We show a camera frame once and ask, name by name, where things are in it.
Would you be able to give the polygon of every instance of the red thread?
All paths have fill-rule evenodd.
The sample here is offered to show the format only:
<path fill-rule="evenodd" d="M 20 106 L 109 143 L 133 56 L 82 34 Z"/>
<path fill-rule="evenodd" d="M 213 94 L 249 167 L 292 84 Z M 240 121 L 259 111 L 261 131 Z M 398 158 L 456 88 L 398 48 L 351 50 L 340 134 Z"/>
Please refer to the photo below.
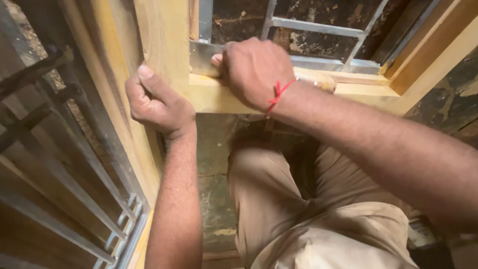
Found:
<path fill-rule="evenodd" d="M 267 113 L 266 113 L 266 117 L 269 118 L 270 115 L 271 115 L 271 111 L 272 109 L 274 108 L 275 104 L 277 104 L 277 102 L 279 101 L 279 98 L 281 97 L 281 94 L 285 91 L 285 89 L 287 89 L 288 86 L 290 86 L 292 84 L 292 82 L 296 81 L 297 79 L 294 78 L 293 80 L 289 81 L 289 83 L 287 83 L 284 88 L 281 89 L 281 83 L 280 81 L 277 81 L 276 82 L 276 86 L 275 86 L 275 94 L 276 94 L 276 97 L 274 100 L 268 100 L 269 103 L 271 103 L 272 105 L 268 108 L 267 110 Z"/>

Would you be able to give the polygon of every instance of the metal grill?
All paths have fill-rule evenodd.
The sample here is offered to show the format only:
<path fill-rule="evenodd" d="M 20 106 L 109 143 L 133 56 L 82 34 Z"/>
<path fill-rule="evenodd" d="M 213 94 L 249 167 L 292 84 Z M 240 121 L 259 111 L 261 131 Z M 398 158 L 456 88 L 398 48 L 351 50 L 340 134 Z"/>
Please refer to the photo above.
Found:
<path fill-rule="evenodd" d="M 380 57 L 374 58 L 377 60 L 377 62 L 373 60 L 355 59 L 355 56 L 362 47 L 367 36 L 370 34 L 373 25 L 380 17 L 383 9 L 387 5 L 388 0 L 381 1 L 365 30 L 274 17 L 273 14 L 277 0 L 269 0 L 264 26 L 261 32 L 261 40 L 266 40 L 268 38 L 269 30 L 273 26 L 353 37 L 356 38 L 357 42 L 350 50 L 350 53 L 342 60 L 310 56 L 291 56 L 292 64 L 295 67 L 303 67 L 313 70 L 377 74 L 380 64 L 386 63 L 387 66 L 390 66 L 393 63 L 394 59 L 403 50 L 405 45 L 416 33 L 417 29 L 420 28 L 422 23 L 430 15 L 431 11 L 435 8 L 439 1 L 440 0 L 427 0 L 424 2 L 412 0 L 410 2 L 410 6 L 412 8 L 407 10 L 403 15 L 405 19 L 409 20 L 409 22 L 402 21 L 404 26 L 407 27 L 405 29 L 400 29 L 400 31 L 396 31 L 398 34 L 402 35 L 402 37 L 398 38 L 397 33 L 391 32 L 391 38 L 387 40 L 387 42 L 384 43 L 378 51 Z M 213 0 L 199 1 L 199 42 L 202 43 L 211 43 L 212 7 Z"/>
<path fill-rule="evenodd" d="M 124 155 L 124 149 L 113 146 L 114 139 L 118 139 L 116 133 L 105 133 L 99 126 L 104 125 L 98 122 L 98 118 L 92 113 L 93 109 L 88 102 L 83 89 L 75 84 L 67 84 L 66 88 L 55 91 L 53 87 L 42 77 L 54 68 L 69 68 L 68 62 L 73 59 L 73 52 L 68 47 L 64 52 L 56 50 L 48 58 L 27 67 L 12 76 L 0 82 L 0 124 L 6 130 L 0 135 L 0 153 L 10 147 L 16 141 L 20 142 L 25 149 L 35 156 L 48 171 L 62 183 L 75 197 L 77 197 L 104 225 L 111 230 L 111 234 L 104 245 L 104 248 L 98 247 L 88 239 L 84 238 L 74 230 L 67 227 L 54 217 L 50 216 L 42 208 L 28 200 L 28 197 L 22 197 L 14 189 L 0 189 L 0 202 L 14 208 L 25 216 L 33 219 L 37 223 L 50 229 L 56 234 L 64 237 L 73 244 L 86 250 L 98 258 L 95 269 L 102 268 L 125 268 L 132 255 L 132 251 L 137 244 L 139 236 L 146 223 L 146 215 L 150 207 L 142 192 L 137 179 L 127 176 L 123 168 L 130 166 L 119 160 L 116 156 Z M 45 101 L 44 105 L 36 108 L 23 119 L 19 119 L 2 101 L 13 94 L 15 91 L 27 85 L 34 85 L 41 97 Z M 102 138 L 105 142 L 107 151 L 113 161 L 113 167 L 118 174 L 121 183 L 129 194 L 125 201 L 120 194 L 118 187 L 111 177 L 105 171 L 94 150 L 82 133 L 82 129 L 71 111 L 65 107 L 65 102 L 73 99 L 80 108 L 88 123 L 92 127 L 95 135 Z M 103 209 L 89 196 L 89 194 L 78 184 L 72 175 L 69 174 L 64 164 L 55 158 L 53 153 L 49 152 L 31 133 L 31 130 L 37 126 L 47 116 L 54 116 L 60 122 L 61 127 L 74 142 L 74 146 L 83 154 L 85 160 L 92 167 L 103 184 L 107 187 L 115 201 L 122 209 L 122 213 L 117 220 L 112 220 Z M 112 246 L 115 238 L 118 238 L 116 246 Z M 16 264 L 22 264 L 23 268 L 40 268 L 38 265 L 30 264 L 15 257 L 0 255 L 0 267 L 17 268 Z"/>

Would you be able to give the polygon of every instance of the khaki trousers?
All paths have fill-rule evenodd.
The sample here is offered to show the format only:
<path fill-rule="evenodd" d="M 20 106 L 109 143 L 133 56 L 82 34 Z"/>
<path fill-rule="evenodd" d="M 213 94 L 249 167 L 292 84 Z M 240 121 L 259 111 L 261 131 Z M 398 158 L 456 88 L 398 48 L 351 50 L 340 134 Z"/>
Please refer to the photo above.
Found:
<path fill-rule="evenodd" d="M 301 197 L 284 156 L 270 146 L 251 143 L 229 156 L 228 188 L 235 205 L 236 247 L 246 268 L 276 237 L 328 210 L 359 202 L 409 206 L 373 182 L 355 163 L 327 145 L 315 159 L 315 197 Z"/>

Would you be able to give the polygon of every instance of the forearm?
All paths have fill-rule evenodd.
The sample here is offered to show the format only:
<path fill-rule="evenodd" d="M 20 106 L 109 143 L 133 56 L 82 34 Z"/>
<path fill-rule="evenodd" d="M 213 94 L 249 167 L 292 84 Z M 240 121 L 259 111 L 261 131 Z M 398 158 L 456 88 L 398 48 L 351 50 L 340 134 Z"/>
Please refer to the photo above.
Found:
<path fill-rule="evenodd" d="M 301 82 L 284 92 L 273 117 L 341 150 L 432 217 L 478 223 L 478 153 L 468 145 Z"/>
<path fill-rule="evenodd" d="M 197 191 L 196 125 L 170 142 L 145 268 L 201 268 L 202 220 Z"/>

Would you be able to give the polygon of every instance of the trousers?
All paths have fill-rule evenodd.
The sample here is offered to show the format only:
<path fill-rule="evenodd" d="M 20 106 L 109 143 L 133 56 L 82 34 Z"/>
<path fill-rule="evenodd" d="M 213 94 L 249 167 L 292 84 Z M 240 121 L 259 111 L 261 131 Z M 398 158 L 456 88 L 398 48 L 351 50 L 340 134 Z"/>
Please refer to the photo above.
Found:
<path fill-rule="evenodd" d="M 228 189 L 238 220 L 235 243 L 246 268 L 279 235 L 324 212 L 360 202 L 392 204 L 405 214 L 411 210 L 328 145 L 316 152 L 314 175 L 315 193 L 303 199 L 278 150 L 259 143 L 232 149 Z"/>

